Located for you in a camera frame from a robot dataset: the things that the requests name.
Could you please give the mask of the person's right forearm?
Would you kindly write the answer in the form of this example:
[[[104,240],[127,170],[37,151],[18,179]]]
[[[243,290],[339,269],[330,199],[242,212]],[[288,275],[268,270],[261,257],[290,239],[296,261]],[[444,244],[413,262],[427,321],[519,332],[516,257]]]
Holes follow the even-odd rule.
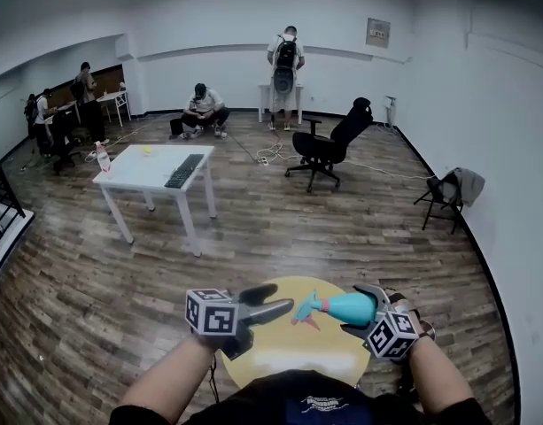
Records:
[[[416,340],[409,366],[426,413],[439,414],[449,406],[473,398],[473,392],[454,363],[428,336]]]

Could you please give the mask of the white folding table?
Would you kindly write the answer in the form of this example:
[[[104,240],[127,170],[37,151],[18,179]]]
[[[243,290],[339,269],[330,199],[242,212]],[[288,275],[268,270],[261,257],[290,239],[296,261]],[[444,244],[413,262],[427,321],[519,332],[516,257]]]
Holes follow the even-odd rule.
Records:
[[[97,101],[106,109],[106,114],[108,116],[108,120],[112,121],[112,117],[110,114],[110,110],[108,105],[110,103],[113,103],[115,105],[115,111],[117,114],[117,119],[120,124],[120,127],[123,127],[123,118],[121,117],[121,109],[126,109],[126,114],[128,116],[128,119],[131,120],[131,113],[129,110],[128,105],[128,94],[126,90],[112,92],[112,93],[104,93],[101,97],[97,99]]]

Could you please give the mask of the yellow round table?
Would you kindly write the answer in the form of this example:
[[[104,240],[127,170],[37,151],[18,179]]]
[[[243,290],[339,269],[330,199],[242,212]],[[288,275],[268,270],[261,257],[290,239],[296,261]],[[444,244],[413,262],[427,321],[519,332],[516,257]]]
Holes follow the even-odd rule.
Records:
[[[222,358],[235,384],[243,388],[257,378],[301,369],[356,385],[370,360],[361,340],[346,334],[340,322],[329,315],[314,312],[314,325],[292,324],[294,313],[290,311],[268,324],[253,327],[251,350],[234,360]]]

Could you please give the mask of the black backpack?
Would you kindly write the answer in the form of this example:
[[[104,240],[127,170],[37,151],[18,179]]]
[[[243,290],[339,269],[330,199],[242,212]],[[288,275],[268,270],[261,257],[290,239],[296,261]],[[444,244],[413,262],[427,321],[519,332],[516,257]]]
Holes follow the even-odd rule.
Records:
[[[295,78],[295,60],[298,48],[296,38],[291,35],[279,35],[279,42],[275,49],[275,68],[273,84],[277,94],[289,95],[292,91]]]

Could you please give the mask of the teal and pink toy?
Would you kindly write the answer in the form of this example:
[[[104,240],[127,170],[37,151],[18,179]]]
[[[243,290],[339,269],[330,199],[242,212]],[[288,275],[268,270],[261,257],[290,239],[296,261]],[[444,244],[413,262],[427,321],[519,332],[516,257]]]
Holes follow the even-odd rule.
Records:
[[[376,317],[377,301],[369,294],[346,293],[323,301],[329,316],[357,327],[366,327]]]

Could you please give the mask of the grey wall panel box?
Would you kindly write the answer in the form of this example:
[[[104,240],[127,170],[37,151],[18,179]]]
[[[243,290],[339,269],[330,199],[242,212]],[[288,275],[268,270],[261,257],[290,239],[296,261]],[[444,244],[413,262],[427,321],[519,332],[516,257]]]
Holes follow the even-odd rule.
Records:
[[[366,44],[387,49],[389,46],[390,32],[390,22],[368,18]]]

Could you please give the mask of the white square table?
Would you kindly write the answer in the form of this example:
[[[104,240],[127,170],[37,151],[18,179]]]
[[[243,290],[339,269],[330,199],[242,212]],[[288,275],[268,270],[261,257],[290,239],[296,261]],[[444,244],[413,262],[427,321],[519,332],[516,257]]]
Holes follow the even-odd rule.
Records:
[[[145,146],[151,147],[150,154],[143,152]],[[211,219],[217,217],[210,167],[210,158],[214,149],[213,145],[198,144],[131,144],[111,162],[111,170],[108,173],[101,171],[93,179],[93,182],[102,190],[112,216],[127,243],[132,244],[134,237],[112,197],[112,191],[115,189],[141,193],[151,212],[155,210],[155,204],[152,201],[154,194],[163,194],[173,198],[181,215],[190,251],[196,257],[202,254],[200,240],[190,212],[187,192],[195,179],[202,176],[205,184],[208,216]],[[190,154],[204,156],[194,174],[180,189],[165,188],[164,185],[171,173]]]

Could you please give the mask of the black keyboard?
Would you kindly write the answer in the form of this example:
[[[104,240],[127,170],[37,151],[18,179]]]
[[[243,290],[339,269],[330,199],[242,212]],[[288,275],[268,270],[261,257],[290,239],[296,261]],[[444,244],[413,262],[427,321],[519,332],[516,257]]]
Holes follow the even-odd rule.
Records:
[[[164,187],[169,189],[180,189],[185,182],[194,174],[198,165],[203,160],[202,154],[190,154],[169,176]]]

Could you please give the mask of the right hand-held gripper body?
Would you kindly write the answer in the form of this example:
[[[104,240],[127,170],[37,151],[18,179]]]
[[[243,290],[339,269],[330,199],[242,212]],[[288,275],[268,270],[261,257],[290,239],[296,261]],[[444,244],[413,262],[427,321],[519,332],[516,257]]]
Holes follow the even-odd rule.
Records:
[[[411,321],[410,314],[414,312],[408,305],[397,305],[383,313],[368,332],[364,347],[378,359],[404,359],[420,337]]]

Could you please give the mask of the black swivel chair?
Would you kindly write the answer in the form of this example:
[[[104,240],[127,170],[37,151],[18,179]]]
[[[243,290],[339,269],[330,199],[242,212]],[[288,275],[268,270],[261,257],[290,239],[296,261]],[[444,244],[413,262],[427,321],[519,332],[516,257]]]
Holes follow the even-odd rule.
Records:
[[[73,127],[73,111],[60,111],[54,115],[50,125],[53,139],[50,153],[55,174],[59,174],[65,166],[75,166],[74,157],[81,157],[81,153],[77,150],[79,143],[72,134]]]

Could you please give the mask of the person's right hand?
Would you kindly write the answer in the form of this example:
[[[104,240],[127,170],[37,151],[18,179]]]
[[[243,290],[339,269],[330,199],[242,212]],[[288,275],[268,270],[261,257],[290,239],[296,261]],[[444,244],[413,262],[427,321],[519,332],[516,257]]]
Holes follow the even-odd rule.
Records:
[[[410,313],[414,310],[411,302],[401,293],[395,292],[389,296],[392,310],[396,313]]]

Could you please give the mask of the black office chair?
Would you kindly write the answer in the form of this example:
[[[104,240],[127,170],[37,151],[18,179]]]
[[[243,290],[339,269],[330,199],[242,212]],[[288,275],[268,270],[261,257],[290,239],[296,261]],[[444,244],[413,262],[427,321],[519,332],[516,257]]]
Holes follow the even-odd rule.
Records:
[[[324,174],[335,181],[335,188],[340,187],[340,178],[332,173],[333,166],[345,161],[350,143],[373,124],[371,103],[365,97],[353,101],[349,113],[334,127],[329,137],[316,134],[319,120],[306,119],[311,125],[310,133],[295,132],[292,144],[301,160],[298,166],[287,168],[284,176],[289,177],[294,171],[311,172],[306,192],[313,191],[314,178],[317,173]]]

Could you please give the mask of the light blue plastic object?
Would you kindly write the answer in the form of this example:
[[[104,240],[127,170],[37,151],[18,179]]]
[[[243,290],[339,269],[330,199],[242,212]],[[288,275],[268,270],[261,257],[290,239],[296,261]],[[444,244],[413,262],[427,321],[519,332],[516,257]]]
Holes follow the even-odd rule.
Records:
[[[306,297],[299,308],[291,318],[291,324],[293,326],[299,323],[305,323],[320,331],[321,328],[314,320],[312,313],[318,311],[320,313],[327,313],[330,310],[330,300],[328,298],[318,298],[317,291],[314,290],[308,297]]]

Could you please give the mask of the grey jacket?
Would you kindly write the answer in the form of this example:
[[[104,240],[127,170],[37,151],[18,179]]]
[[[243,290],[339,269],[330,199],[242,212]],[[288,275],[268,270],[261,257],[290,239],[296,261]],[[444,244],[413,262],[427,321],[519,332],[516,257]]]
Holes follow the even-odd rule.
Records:
[[[446,203],[471,207],[485,186],[485,178],[467,168],[456,167],[448,172],[440,184]]]

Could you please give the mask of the black folding chair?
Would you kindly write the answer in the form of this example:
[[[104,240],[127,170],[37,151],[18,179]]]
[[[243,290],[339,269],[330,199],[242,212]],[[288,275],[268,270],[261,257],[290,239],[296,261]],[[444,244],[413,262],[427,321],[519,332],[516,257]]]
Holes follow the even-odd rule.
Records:
[[[454,172],[451,172],[441,179],[438,177],[431,177],[426,180],[426,184],[428,190],[414,201],[415,205],[421,201],[429,203],[429,208],[424,218],[422,230],[426,229],[428,220],[430,218],[450,220],[453,222],[451,231],[451,234],[453,235],[459,225],[464,207],[461,185],[457,175]],[[449,208],[452,211],[453,216],[446,217],[433,214],[432,208],[434,205],[440,205],[440,210]]]

